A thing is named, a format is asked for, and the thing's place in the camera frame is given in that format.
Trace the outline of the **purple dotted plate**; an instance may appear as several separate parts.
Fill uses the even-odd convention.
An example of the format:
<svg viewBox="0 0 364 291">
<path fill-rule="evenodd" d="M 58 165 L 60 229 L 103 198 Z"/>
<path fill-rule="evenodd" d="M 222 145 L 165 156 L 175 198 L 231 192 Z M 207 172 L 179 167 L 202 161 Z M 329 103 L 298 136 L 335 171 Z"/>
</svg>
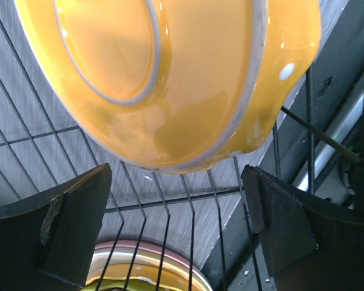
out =
<svg viewBox="0 0 364 291">
<path fill-rule="evenodd" d="M 137 241 L 122 239 L 122 240 L 117 241 L 116 246 L 134 249 L 136 247 L 136 244 L 137 244 Z M 107 248 L 111 248 L 112 246 L 113 246 L 113 241 L 101 242 L 95 246 L 95 250 L 107 249 Z M 162 249 L 163 249 L 161 246 L 158 246 L 158 245 L 155 245 L 155 244 L 152 244 L 149 242 L 140 242 L 138 248 L 140 250 L 146 250 L 149 252 L 157 253 L 159 255 L 161 254 Z M 169 249 L 165 249 L 164 255 L 167 258 L 170 258 L 170 259 L 184 265 L 185 267 L 190 266 L 190 262 L 186 258 L 182 257 L 181 255 L 179 255 Z"/>
</svg>

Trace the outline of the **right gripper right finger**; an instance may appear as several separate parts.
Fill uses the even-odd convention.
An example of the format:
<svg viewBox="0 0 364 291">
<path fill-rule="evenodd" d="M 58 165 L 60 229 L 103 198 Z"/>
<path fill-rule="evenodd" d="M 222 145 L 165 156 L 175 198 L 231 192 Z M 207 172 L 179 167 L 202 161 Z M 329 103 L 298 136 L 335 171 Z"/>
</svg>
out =
<svg viewBox="0 0 364 291">
<path fill-rule="evenodd" d="M 364 218 L 258 167 L 241 174 L 277 290 L 364 290 Z"/>
</svg>

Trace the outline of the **green dotted plate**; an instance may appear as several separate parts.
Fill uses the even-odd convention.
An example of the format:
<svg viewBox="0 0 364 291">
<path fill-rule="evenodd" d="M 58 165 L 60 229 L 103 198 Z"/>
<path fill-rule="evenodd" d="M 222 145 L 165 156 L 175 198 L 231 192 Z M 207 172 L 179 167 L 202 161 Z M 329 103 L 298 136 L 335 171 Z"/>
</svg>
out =
<svg viewBox="0 0 364 291">
<path fill-rule="evenodd" d="M 98 287 L 98 283 L 99 279 L 96 279 L 94 282 L 86 285 L 81 290 L 96 290 L 96 288 Z M 99 285 L 98 290 L 124 290 L 125 283 L 125 279 L 103 279 Z M 128 280 L 126 290 L 156 290 L 156 288 L 150 279 L 142 276 L 137 276 Z"/>
</svg>

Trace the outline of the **yellow cream round plate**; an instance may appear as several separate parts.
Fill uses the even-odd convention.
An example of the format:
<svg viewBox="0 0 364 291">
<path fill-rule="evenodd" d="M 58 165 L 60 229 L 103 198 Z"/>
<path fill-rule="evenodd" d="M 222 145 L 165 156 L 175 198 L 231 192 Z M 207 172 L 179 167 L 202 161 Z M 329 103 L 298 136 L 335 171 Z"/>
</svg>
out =
<svg viewBox="0 0 364 291">
<path fill-rule="evenodd" d="M 212 290 L 211 285 L 208 280 L 203 276 L 198 268 L 195 266 L 185 267 L 184 265 L 167 258 L 164 255 L 164 251 L 161 254 L 149 252 L 146 250 L 140 249 L 131 249 L 127 247 L 115 247 L 114 249 L 99 249 L 95 250 L 93 253 L 89 273 L 87 276 L 87 282 L 90 281 L 90 276 L 97 271 L 102 271 L 104 265 L 106 264 L 106 260 L 110 254 L 110 251 L 113 250 L 113 254 L 110 260 L 110 265 L 121 265 L 124 264 L 129 266 L 133 257 L 133 253 L 136 252 L 136 257 L 134 260 L 134 266 L 132 271 L 136 272 L 141 270 L 140 265 L 158 267 L 162 266 L 162 274 L 173 273 L 176 276 L 179 276 L 180 279 L 178 284 L 183 282 L 192 281 L 192 288 L 197 290 Z"/>
</svg>

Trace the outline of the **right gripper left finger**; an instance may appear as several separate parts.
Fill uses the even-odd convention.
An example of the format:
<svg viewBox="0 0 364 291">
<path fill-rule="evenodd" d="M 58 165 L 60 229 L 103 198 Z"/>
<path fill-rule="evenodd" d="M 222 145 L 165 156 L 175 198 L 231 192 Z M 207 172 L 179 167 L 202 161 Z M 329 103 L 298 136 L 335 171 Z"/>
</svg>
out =
<svg viewBox="0 0 364 291">
<path fill-rule="evenodd" d="M 0 290 L 84 287 L 111 183 L 103 164 L 0 207 Z"/>
</svg>

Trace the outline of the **yellow dotted plate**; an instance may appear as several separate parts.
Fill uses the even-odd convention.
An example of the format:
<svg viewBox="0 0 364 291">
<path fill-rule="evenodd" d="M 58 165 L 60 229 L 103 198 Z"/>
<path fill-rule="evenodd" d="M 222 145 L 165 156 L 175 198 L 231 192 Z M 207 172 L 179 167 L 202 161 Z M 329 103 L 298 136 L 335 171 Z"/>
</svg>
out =
<svg viewBox="0 0 364 291">
<path fill-rule="evenodd" d="M 318 1 L 16 1 L 78 125 L 120 160 L 189 173 L 261 147 L 312 64 Z"/>
</svg>

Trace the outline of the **black wire dish rack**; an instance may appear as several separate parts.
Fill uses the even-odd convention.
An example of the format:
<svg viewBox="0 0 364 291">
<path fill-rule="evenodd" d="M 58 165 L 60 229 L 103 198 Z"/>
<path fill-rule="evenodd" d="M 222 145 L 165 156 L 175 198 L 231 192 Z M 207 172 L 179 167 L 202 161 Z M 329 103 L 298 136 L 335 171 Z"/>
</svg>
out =
<svg viewBox="0 0 364 291">
<path fill-rule="evenodd" d="M 290 91 L 265 143 L 205 170 L 161 173 L 120 160 L 99 145 L 72 118 L 52 90 L 28 43 L 15 7 L 0 1 L 0 207 L 18 202 L 103 164 L 112 171 L 112 183 L 96 244 L 122 239 L 152 243 L 190 262 L 208 280 L 212 290 L 268 290 L 274 287 L 256 248 L 256 264 L 249 260 L 237 271 L 233 266 L 257 236 L 241 174 L 246 166 L 279 167 L 285 183 L 306 190 L 306 129 L 287 127 L 283 107 L 306 102 L 306 85 L 312 84 L 317 126 L 324 127 L 340 105 L 344 90 L 333 92 L 339 71 L 330 45 L 339 50 L 351 40 L 357 20 L 342 22 L 346 12 L 364 15 L 364 1 L 318 1 L 322 34 L 316 57 Z M 102 271 L 90 276 L 125 279 L 142 276 L 156 290 L 197 290 L 192 281 L 178 284 L 179 276 L 162 274 L 162 266 L 110 265 L 113 250 Z"/>
</svg>

